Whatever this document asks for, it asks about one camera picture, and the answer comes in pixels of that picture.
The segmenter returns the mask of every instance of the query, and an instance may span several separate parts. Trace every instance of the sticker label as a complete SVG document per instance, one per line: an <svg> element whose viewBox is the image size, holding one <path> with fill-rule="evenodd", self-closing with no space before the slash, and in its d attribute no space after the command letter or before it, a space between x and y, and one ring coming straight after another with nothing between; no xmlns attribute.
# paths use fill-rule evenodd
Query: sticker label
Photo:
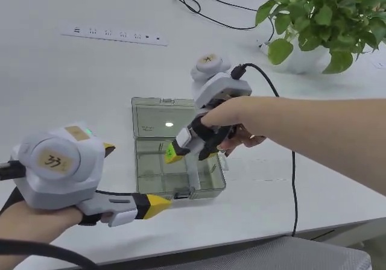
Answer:
<svg viewBox="0 0 386 270"><path fill-rule="evenodd" d="M71 166L73 159L51 149L44 149L40 155L37 164L50 171L66 174Z"/></svg>
<svg viewBox="0 0 386 270"><path fill-rule="evenodd" d="M65 127L65 130L69 132L77 141L90 139L89 135L85 133L80 127Z"/></svg>
<svg viewBox="0 0 386 270"><path fill-rule="evenodd" d="M201 63L201 64L206 64L206 63L212 62L213 60L216 60L216 59L217 59L216 54L209 54L209 55L203 57L203 58L200 60L200 63Z"/></svg>

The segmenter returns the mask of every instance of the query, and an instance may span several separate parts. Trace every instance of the open box lid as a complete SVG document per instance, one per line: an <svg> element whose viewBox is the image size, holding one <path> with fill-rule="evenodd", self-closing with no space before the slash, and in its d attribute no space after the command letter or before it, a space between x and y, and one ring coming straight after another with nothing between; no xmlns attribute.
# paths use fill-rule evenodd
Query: open box lid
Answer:
<svg viewBox="0 0 386 270"><path fill-rule="evenodd" d="M191 99L134 97L131 105L135 137L176 137L195 116Z"/></svg>

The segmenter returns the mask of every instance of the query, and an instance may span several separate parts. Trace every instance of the white flower pot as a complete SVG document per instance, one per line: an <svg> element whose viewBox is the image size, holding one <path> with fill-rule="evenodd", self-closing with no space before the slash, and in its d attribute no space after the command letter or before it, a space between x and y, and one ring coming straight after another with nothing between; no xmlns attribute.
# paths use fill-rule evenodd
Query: white flower pot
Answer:
<svg viewBox="0 0 386 270"><path fill-rule="evenodd" d="M292 53L283 63L275 66L279 71L293 74L314 72L317 63L328 54L328 49L322 46L312 51L300 50L297 38L292 40L291 43L294 45Z"/></svg>

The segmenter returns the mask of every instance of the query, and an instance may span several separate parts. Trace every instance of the clear plastic box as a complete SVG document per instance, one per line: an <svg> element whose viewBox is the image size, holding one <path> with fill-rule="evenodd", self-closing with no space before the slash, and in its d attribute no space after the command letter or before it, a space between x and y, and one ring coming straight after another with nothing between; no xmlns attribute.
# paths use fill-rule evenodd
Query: clear plastic box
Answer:
<svg viewBox="0 0 386 270"><path fill-rule="evenodd" d="M195 176L188 173L186 159L164 162L169 143L195 116L193 100L133 98L131 104L138 192L167 199L200 199L215 198L225 189L218 156L197 161Z"/></svg>

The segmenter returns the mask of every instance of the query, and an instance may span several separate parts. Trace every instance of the black cable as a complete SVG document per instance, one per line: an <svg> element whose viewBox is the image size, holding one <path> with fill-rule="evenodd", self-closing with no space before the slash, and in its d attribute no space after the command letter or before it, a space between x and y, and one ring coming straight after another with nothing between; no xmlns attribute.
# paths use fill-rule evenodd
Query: black cable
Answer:
<svg viewBox="0 0 386 270"><path fill-rule="evenodd" d="M0 239L0 255L37 255L66 261L87 270L100 270L97 264L76 252L45 243Z"/></svg>
<svg viewBox="0 0 386 270"><path fill-rule="evenodd" d="M255 68L257 71L259 71L261 73L261 75L263 75L263 77L265 78L267 83L270 85L273 94L276 97L280 97L279 93L277 92L275 86L273 85L273 83L270 80L270 78L268 77L268 75L259 66L255 65L253 63L245 63L245 64L241 64L241 65L236 66L232 70L232 72L230 73L230 76L233 79L239 80L244 75L244 73L246 72L246 68L247 67L252 67L252 68ZM291 151L291 153L292 153L291 154L291 156L292 156L292 179L291 179L291 185L292 185L292 192L293 192L293 195L294 195L294 205L295 205L295 221L294 221L294 227L293 227L291 235L292 235L292 237L294 237L295 234L296 234L297 220L299 218L299 213L298 213L298 208L297 208L297 194L296 194L296 187L295 187L296 157L295 157L295 152L294 151Z"/></svg>
<svg viewBox="0 0 386 270"><path fill-rule="evenodd" d="M194 2L196 4L196 6L198 7L198 10L196 10L195 8L193 8L192 6L190 6L189 4L186 3L185 0L178 0L179 2L181 2L182 4L184 4L186 6L186 8L188 8L191 12L195 13L195 14L198 14L200 15L201 17L204 17L205 19L207 20L211 20L212 22L215 22L216 24L219 24L219 25L222 25L222 26L225 26L227 28L231 28L231 29L235 29L235 30L250 30L250 29L254 29L256 28L257 26L253 26L253 27L246 27L246 28L238 28L238 27L234 27L234 26L230 26L230 25L227 25L225 23L222 23L218 20L215 20L209 16L206 16L204 14L201 13L201 5L200 3L198 3L196 0L190 0L192 2ZM245 9L245 10L249 10L249 11L254 11L254 12L257 12L256 9L251 9L251 8L248 8L248 7L243 7L243 6L239 6L239 5L235 5L235 4L232 4L232 3L228 3L228 2L224 2L222 0L215 0L217 2L220 2L222 4L225 4L225 5L229 5L229 6L232 6L232 7L236 7L236 8L241 8L241 9ZM273 38L273 34L274 34L274 26L273 26L273 23L272 23L272 20L271 18L268 18L268 20L270 21L271 23L271 26L272 26L272 33L271 33L271 36L270 38L268 39L268 42L271 41L271 39Z"/></svg>

